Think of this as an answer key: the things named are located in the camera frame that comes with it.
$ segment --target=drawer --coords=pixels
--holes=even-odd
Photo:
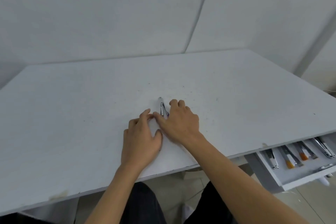
[[[336,153],[336,133],[322,136],[326,144]],[[327,158],[312,142],[311,139],[304,140],[305,144],[318,156],[317,159],[303,161],[296,147],[287,144],[292,153],[304,164],[302,167],[288,169],[279,147],[273,148],[274,156],[279,168],[272,169],[265,151],[259,151],[245,155],[245,158],[256,174],[261,184],[270,192],[278,193],[295,188],[302,184],[321,178],[327,174],[336,172],[336,158]],[[316,172],[319,167],[334,164],[325,170]]]

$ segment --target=table surface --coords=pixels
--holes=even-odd
[[[231,157],[336,130],[333,97],[249,50],[28,66],[0,90],[0,213],[108,186],[128,121],[160,96]],[[140,178],[195,165],[164,138]]]

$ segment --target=left hand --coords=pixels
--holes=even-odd
[[[148,120],[153,118],[150,109],[130,120],[124,130],[124,145],[121,153],[121,166],[128,166],[139,173],[157,156],[162,145],[162,132],[158,129],[152,137]]]

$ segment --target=leg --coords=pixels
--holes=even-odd
[[[134,184],[120,224],[166,224],[155,194],[143,182]]]
[[[231,212],[223,202],[215,187],[209,182],[202,192],[201,199],[199,200],[195,211],[184,223],[231,224],[233,220]]]

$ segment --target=white shoe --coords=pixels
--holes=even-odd
[[[184,204],[182,206],[182,223],[184,223],[194,211],[191,206]]]

